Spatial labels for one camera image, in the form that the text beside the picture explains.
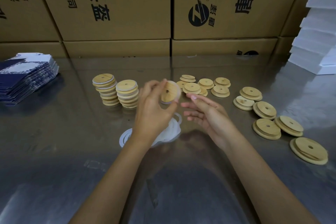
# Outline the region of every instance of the stainless steel table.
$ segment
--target stainless steel table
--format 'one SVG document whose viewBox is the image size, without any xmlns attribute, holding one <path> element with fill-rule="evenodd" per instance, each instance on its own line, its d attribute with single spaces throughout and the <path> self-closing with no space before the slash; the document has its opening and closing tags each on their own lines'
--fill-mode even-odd
<svg viewBox="0 0 336 224">
<path fill-rule="evenodd" d="M 58 60 L 61 73 L 55 81 L 16 107 L 0 105 L 0 224 L 67 223 L 114 161 L 121 150 L 119 137 L 132 127 L 135 110 L 101 103 L 91 80 L 103 72 L 114 74 L 118 81 L 134 79 L 139 85 L 151 79 L 179 81 L 182 74 L 229 78 L 228 98 L 219 99 L 210 92 L 208 97 L 226 108 L 259 154 L 321 223 L 335 223 L 336 76 L 315 76 L 291 63 L 221 65 L 206 60 Z M 232 103 L 244 86 L 261 90 L 263 100 L 274 105 L 278 115 L 300 122 L 304 135 L 328 150 L 329 162 L 324 166 L 304 162 L 290 150 L 292 137 L 285 133 L 277 141 L 255 134 L 251 125 L 258 116 Z M 146 154 L 121 222 L 258 223 L 226 156 L 194 123 L 184 119 L 181 129 L 177 140 Z"/>
</svg>

